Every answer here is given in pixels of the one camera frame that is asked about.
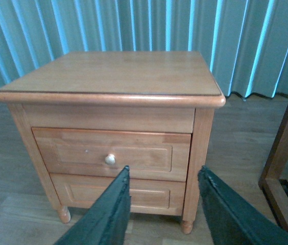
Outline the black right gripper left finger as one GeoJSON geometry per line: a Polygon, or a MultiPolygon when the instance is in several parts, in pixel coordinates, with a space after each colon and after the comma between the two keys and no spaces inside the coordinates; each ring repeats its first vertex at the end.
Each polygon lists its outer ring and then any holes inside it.
{"type": "Polygon", "coordinates": [[[125,166],[111,184],[55,244],[123,244],[130,218],[130,174],[125,166]]]}

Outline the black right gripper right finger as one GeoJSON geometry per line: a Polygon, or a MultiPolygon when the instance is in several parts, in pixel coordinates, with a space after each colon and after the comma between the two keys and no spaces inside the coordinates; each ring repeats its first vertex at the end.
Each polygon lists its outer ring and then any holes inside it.
{"type": "Polygon", "coordinates": [[[278,227],[209,168],[198,172],[204,215],[214,244],[288,244],[278,227]]]}

